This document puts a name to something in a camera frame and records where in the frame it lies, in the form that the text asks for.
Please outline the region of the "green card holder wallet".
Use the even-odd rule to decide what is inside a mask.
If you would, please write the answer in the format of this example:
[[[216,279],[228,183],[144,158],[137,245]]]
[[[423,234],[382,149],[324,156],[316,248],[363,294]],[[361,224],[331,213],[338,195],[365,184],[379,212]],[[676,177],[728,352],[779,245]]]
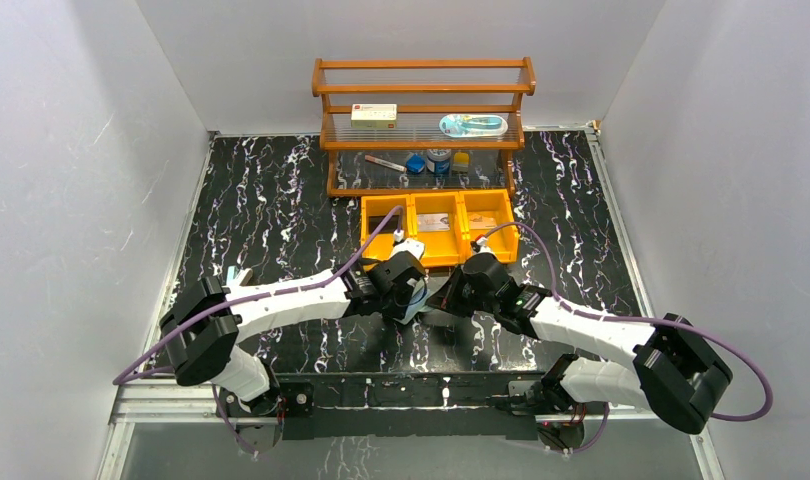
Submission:
[[[405,304],[404,312],[398,322],[403,325],[407,325],[411,322],[420,310],[425,307],[429,296],[428,278],[423,277],[420,280],[416,280],[410,298]]]

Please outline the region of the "silver card in bin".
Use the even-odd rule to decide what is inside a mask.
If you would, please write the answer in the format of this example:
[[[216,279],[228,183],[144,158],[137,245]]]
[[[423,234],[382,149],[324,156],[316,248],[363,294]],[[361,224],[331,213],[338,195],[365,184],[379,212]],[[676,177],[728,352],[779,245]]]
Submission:
[[[448,213],[421,213],[417,215],[417,230],[420,233],[446,232],[451,229]]]

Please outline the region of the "blue oval packaged item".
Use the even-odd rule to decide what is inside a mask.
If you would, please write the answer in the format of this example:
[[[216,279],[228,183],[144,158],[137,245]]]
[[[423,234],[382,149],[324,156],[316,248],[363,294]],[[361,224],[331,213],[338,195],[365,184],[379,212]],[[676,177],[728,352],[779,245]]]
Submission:
[[[438,128],[450,138],[501,137],[508,131],[508,122],[496,114],[448,114],[439,120]]]

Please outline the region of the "white red box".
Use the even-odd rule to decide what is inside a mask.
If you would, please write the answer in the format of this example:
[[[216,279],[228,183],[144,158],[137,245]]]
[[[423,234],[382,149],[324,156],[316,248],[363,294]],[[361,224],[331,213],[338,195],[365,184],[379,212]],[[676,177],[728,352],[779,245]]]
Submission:
[[[350,125],[354,129],[395,129],[398,122],[396,104],[353,104]]]

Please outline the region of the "small yellow object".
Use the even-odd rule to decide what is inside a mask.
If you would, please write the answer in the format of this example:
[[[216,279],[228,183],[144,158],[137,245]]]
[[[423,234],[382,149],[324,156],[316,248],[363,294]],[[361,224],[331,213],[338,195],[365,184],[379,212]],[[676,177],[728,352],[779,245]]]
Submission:
[[[455,152],[450,161],[450,171],[455,174],[467,174],[471,164],[471,156],[464,151]]]

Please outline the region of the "small blue object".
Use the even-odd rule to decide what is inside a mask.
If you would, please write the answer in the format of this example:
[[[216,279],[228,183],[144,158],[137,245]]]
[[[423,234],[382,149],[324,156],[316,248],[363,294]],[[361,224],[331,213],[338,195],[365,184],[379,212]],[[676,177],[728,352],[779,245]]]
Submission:
[[[405,161],[406,172],[412,175],[418,175],[425,171],[425,160],[416,154],[410,154]]]

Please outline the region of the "wooden shelf rack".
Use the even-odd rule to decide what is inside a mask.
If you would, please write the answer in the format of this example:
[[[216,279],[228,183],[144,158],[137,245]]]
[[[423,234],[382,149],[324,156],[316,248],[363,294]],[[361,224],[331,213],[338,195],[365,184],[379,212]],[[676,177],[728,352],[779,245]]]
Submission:
[[[432,148],[485,150],[497,154],[505,188],[515,190],[513,156],[525,145],[522,103],[534,95],[537,77],[530,57],[516,59],[316,59],[311,91],[322,105],[320,148],[328,155],[331,197],[373,194],[369,187],[341,187],[338,163],[346,151],[418,151]],[[356,103],[397,106],[397,124],[380,129],[352,126]],[[495,114],[505,132],[454,138],[440,128],[446,114]]]

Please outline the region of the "small white blue stapler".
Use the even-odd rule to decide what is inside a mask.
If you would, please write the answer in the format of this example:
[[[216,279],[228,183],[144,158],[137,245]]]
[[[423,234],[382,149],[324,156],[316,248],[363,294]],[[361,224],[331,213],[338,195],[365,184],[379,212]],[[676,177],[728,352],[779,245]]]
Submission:
[[[253,277],[253,272],[248,268],[230,266],[226,274],[226,286],[239,287],[248,285]]]

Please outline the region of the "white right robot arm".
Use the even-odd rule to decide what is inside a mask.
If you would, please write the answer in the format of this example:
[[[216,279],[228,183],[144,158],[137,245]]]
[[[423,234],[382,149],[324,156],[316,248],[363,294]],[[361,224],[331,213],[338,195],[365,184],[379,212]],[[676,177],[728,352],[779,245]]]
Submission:
[[[483,312],[511,333],[593,354],[563,354],[525,392],[490,399],[508,412],[539,415],[608,402],[649,410],[683,433],[698,434],[733,379],[689,322],[674,315],[654,326],[612,320],[607,312],[517,282],[490,253],[456,267],[427,304],[459,317]]]

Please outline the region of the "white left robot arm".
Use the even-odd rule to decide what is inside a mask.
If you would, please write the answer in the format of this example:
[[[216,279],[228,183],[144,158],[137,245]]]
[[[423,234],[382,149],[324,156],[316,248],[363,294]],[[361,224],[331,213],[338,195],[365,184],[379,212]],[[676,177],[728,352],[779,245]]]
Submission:
[[[271,367],[241,342],[311,320],[380,315],[408,322],[427,294],[424,280],[424,267],[409,251],[370,269],[355,261],[268,285],[229,287],[206,277],[159,325],[178,385],[210,383],[233,395],[242,410],[264,415],[279,402],[281,388]]]

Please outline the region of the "round blue white tin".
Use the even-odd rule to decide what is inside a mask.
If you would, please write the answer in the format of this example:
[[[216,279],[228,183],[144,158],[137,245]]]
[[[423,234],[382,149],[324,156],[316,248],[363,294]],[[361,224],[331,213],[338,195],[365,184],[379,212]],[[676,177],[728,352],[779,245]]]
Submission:
[[[447,175],[450,171],[452,151],[450,149],[428,149],[426,151],[426,165],[434,175]]]

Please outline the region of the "brown white marker pen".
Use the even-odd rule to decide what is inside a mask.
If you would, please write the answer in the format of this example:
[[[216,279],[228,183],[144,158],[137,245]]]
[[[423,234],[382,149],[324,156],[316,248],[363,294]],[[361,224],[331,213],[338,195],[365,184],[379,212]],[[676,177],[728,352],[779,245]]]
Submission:
[[[387,169],[390,169],[390,170],[393,170],[393,171],[396,171],[396,172],[405,173],[407,171],[407,169],[406,169],[406,167],[404,165],[400,165],[400,164],[397,164],[397,163],[394,163],[394,162],[391,162],[391,161],[388,161],[388,160],[385,160],[385,159],[382,159],[382,158],[378,158],[378,157],[375,157],[375,156],[372,156],[372,155],[365,155],[364,159],[369,163],[379,165],[379,166],[385,167]]]

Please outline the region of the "black card in bin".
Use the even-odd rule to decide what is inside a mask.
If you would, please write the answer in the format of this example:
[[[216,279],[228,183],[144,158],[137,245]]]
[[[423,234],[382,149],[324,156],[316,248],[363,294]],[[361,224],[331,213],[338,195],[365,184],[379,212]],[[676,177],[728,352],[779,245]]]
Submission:
[[[393,234],[401,229],[402,225],[399,214],[393,215],[387,222],[384,222],[384,219],[384,215],[368,216],[366,221],[367,232],[372,233],[375,230],[379,230],[379,234]]]

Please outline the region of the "beige card in bin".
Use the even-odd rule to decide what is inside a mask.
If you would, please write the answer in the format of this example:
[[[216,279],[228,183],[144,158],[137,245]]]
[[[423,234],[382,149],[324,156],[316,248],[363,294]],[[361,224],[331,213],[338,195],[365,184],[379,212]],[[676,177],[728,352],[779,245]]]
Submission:
[[[467,221],[470,230],[490,230],[498,225],[492,212],[469,212]]]

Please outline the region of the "orange three-compartment bin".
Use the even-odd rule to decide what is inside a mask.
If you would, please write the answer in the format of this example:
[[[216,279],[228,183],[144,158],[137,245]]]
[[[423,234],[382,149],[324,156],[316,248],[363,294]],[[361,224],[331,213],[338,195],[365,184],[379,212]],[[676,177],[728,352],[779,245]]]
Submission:
[[[422,264],[452,267],[474,254],[472,243],[484,237],[502,263],[518,257],[519,230],[511,198],[504,189],[435,191],[365,196],[361,199],[360,242],[366,258],[388,259],[395,232],[425,245]]]

